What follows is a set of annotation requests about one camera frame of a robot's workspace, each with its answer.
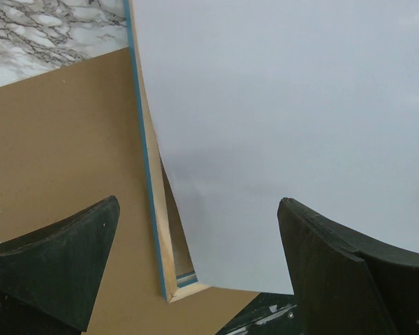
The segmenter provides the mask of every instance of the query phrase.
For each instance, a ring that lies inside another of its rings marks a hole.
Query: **white sheet of paper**
[[[292,293],[282,197],[419,252],[419,0],[132,0],[200,281]]]

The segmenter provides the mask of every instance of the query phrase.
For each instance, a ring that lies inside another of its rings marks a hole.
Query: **marble surface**
[[[126,46],[123,0],[0,0],[0,86]]]

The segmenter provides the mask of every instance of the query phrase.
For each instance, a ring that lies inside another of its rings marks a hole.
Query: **brown cardboard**
[[[121,216],[87,334],[214,334],[255,293],[159,290],[127,49],[0,88],[0,240],[116,195]]]

